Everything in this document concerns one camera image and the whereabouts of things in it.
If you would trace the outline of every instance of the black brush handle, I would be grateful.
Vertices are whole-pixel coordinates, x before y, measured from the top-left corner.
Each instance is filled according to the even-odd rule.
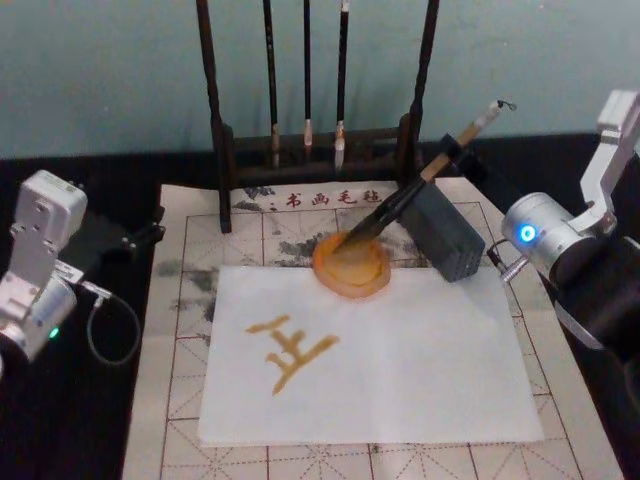
[[[344,121],[344,98],[347,81],[347,38],[349,35],[349,10],[344,7],[340,11],[340,45],[338,58],[338,122]]]
[[[278,123],[278,100],[276,91],[276,59],[273,44],[273,21],[271,19],[271,0],[262,0],[264,10],[264,33],[267,42],[267,70],[269,73],[269,103],[271,125]]]
[[[378,205],[378,208],[358,223],[335,251],[338,252],[350,245],[376,238],[391,222],[400,218],[402,212],[425,185],[426,182],[422,177],[418,176],[405,188],[394,192]]]
[[[311,1],[304,0],[304,118],[311,119]]]

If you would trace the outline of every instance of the chinese character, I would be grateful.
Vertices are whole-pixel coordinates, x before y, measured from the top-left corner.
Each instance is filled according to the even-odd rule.
[[[300,194],[292,193],[289,196],[289,201],[287,202],[287,205],[291,205],[293,208],[299,207],[302,202],[298,200],[298,195]]]
[[[324,193],[316,194],[316,198],[311,200],[312,205],[318,205],[319,203],[324,203],[325,205],[329,203],[329,199],[324,196]]]
[[[340,194],[340,198],[338,198],[338,201],[348,204],[358,203],[357,200],[351,200],[351,197],[349,196],[349,190],[345,190],[344,192],[342,192]]]
[[[375,190],[367,190],[366,192],[364,192],[364,199],[367,202],[371,203],[378,203],[382,201],[378,196],[378,192],[376,192]]]
[[[287,363],[276,353],[270,353],[267,355],[266,361],[275,363],[280,370],[282,370],[280,380],[278,380],[276,385],[273,387],[273,395],[277,395],[298,370],[311,362],[322,352],[328,350],[333,344],[340,341],[340,339],[335,335],[327,335],[311,347],[307,353],[300,353],[299,344],[304,339],[305,333],[302,330],[296,330],[293,335],[287,337],[278,330],[283,323],[289,321],[289,318],[289,315],[281,315],[269,323],[258,323],[245,330],[247,333],[252,334],[270,331],[271,338],[278,342],[282,347],[282,352],[288,353],[293,357],[293,362]]]

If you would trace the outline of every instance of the calligraphy brush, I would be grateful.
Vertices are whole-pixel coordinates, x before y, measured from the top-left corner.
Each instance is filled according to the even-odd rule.
[[[273,46],[273,22],[271,20],[271,0],[262,0],[264,10],[264,33],[267,42],[267,69],[269,72],[269,102],[271,110],[271,152],[273,166],[280,166],[280,128],[278,127],[278,100],[276,92],[276,59]]]
[[[347,79],[347,36],[349,33],[349,0],[340,2],[340,45],[338,58],[338,124],[336,126],[336,170],[342,169],[344,163],[344,97]]]
[[[516,106],[503,100],[493,102],[489,109],[480,115],[475,121],[460,134],[456,139],[461,147],[465,147],[491,122],[493,122],[503,106],[507,105],[511,110],[515,110]],[[435,176],[440,173],[451,161],[446,153],[438,155],[429,165],[427,165],[418,178],[411,182],[407,187],[398,190],[373,213],[368,215],[358,225],[351,230],[344,240],[336,247],[334,253],[341,253],[356,247],[362,243],[376,238],[391,222],[396,220],[402,211],[409,205],[413,197],[422,189],[425,183],[432,182]]]
[[[311,0],[304,0],[304,149],[311,159],[313,129],[311,127]]]

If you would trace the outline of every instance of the silver robotic arm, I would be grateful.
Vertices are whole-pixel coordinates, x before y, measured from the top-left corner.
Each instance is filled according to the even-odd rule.
[[[49,172],[40,171],[21,186],[11,227],[13,251],[0,281],[0,346],[28,362],[76,305],[64,280],[73,269],[57,258],[80,229],[86,208],[82,190]]]
[[[503,273],[508,281],[531,262],[553,284],[562,286],[599,251],[613,232],[611,194],[640,138],[640,92],[614,90],[598,119],[601,142],[580,186],[587,210],[573,217],[545,193],[522,197],[507,212],[502,233],[522,254]]]

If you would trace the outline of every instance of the ink stain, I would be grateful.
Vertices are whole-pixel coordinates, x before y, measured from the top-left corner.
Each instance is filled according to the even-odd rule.
[[[205,335],[201,333],[198,335],[198,337],[204,340],[204,343],[207,345],[207,347],[211,346],[211,335]]]
[[[385,235],[381,235],[380,237],[378,237],[378,240],[384,247],[391,248],[391,249],[399,248],[400,250],[402,250],[404,253],[408,255],[418,254],[418,247],[416,247],[415,243],[413,243],[411,240],[408,240],[408,241],[396,240],[395,238],[387,237]]]
[[[248,195],[251,200],[255,200],[258,195],[268,197],[269,195],[275,195],[276,192],[270,187],[250,187],[245,188],[244,193]]]
[[[269,228],[271,229],[271,235],[282,235],[282,231],[280,230],[280,224],[275,219],[275,217],[271,215],[267,215],[264,218],[264,221],[270,224]]]
[[[213,272],[206,270],[184,272],[184,277],[203,293],[209,293],[213,290]]]
[[[419,258],[407,258],[404,260],[394,260],[391,263],[391,268],[420,268],[422,267],[422,260]]]
[[[206,307],[204,309],[204,319],[207,322],[213,322],[213,314],[216,311],[216,296],[214,295],[208,299]]]
[[[262,208],[257,203],[247,202],[246,200],[242,200],[235,205],[233,208],[237,208],[238,210],[249,210],[251,212],[262,212]]]
[[[195,268],[193,265],[189,263],[184,264],[184,270],[194,270],[194,269]],[[161,277],[161,278],[177,277],[182,274],[182,270],[183,270],[182,260],[174,259],[174,260],[167,260],[164,262],[160,262],[158,265],[156,265],[154,270],[155,270],[154,275],[156,277]]]
[[[308,267],[309,262],[304,260],[276,260],[275,264],[278,267]]]
[[[327,232],[317,233],[306,242],[280,242],[280,252],[294,257],[295,261],[302,262],[305,258],[311,258],[318,242],[327,235]]]
[[[183,298],[182,300],[174,300],[169,307],[174,312],[188,312],[195,307],[206,307],[209,303],[208,298]]]

